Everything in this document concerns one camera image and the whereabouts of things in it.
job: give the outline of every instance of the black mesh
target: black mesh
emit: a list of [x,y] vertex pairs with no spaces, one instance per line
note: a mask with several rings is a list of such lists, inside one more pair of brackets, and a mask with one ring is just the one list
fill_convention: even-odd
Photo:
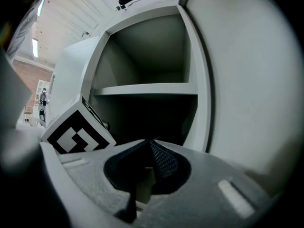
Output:
[[168,153],[162,151],[159,147],[151,145],[153,157],[154,157],[154,175],[156,181],[162,181],[163,179],[171,176],[178,167],[176,159]]

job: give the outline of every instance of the cabinet shelf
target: cabinet shelf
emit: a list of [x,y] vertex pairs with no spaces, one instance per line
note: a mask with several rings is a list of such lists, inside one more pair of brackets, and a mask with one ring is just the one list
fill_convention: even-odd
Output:
[[156,83],[141,85],[123,85],[94,90],[94,95],[197,95],[196,84],[192,83]]

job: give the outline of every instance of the cabinet door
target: cabinet door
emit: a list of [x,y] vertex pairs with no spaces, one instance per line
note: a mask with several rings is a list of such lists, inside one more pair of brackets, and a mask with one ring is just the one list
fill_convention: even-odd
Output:
[[49,89],[46,123],[74,96],[80,93],[81,75],[100,37],[80,41],[63,50],[56,63]]
[[267,176],[263,187],[274,194],[303,144],[304,71],[297,38],[272,0],[188,0],[186,10],[212,69],[209,153],[257,181]]
[[38,85],[37,85],[37,89],[36,89],[35,106],[38,106],[38,104],[39,104],[39,97],[40,97],[40,94],[42,92],[42,89],[44,89],[44,88],[47,90],[47,93],[48,93],[49,82],[40,79],[38,81]]

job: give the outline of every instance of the gray surface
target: gray surface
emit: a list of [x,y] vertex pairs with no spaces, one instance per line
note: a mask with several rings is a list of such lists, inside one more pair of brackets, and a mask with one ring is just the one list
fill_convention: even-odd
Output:
[[[78,161],[78,167],[66,168],[68,175],[102,210],[112,213],[124,208],[124,192],[115,190],[103,174],[103,164],[111,156],[135,144],[132,142],[113,148],[60,155],[63,163]],[[189,150],[171,143],[160,142],[164,147],[180,153],[191,164],[187,182],[170,195],[152,195],[135,227],[184,228],[191,227],[239,227],[254,219],[259,209],[269,202],[265,192],[246,175],[235,170],[210,154]],[[242,219],[218,188],[218,182],[228,180],[255,207],[256,214]]]
[[89,103],[102,119],[110,122],[111,134],[125,143],[160,135],[170,135],[170,142],[179,143],[182,124],[196,98],[195,95],[107,95],[91,96]]
[[0,67],[0,128],[14,128],[32,93],[14,71],[2,48]]
[[149,19],[112,37],[142,71],[182,70],[185,26],[179,15]]
[[42,130],[17,125],[16,129],[0,130],[0,167],[7,176],[22,176],[39,155]]
[[42,147],[48,175],[67,211],[71,227],[130,227],[126,223],[100,209],[75,185],[63,168],[63,165],[60,163],[51,144],[42,142],[40,145]]
[[138,81],[134,62],[110,37],[97,64],[92,88],[133,85]]
[[210,153],[269,194],[282,190],[303,144],[303,54],[271,0],[189,0],[215,85]]
[[183,81],[182,71],[177,72],[142,72],[140,83],[153,84],[153,83],[186,83]]
[[225,179],[233,183],[256,209],[269,202],[268,196],[257,184],[219,158],[175,144],[159,143],[186,157],[191,163],[191,175],[176,192],[151,196],[150,202],[134,223],[136,227],[242,226],[254,215],[243,220],[236,214],[218,188],[218,182]]
[[68,175],[92,202],[102,210],[115,214],[126,207],[130,194],[113,188],[104,175],[104,163],[110,156],[126,150],[139,142],[141,141],[105,150],[59,155],[59,159],[63,164],[83,160],[82,163],[79,162],[78,166],[65,167]]

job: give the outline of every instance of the person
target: person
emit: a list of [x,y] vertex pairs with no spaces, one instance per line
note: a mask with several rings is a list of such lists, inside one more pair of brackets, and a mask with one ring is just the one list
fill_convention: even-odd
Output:
[[47,105],[47,89],[43,88],[39,96],[39,118],[40,120],[46,122],[46,105]]

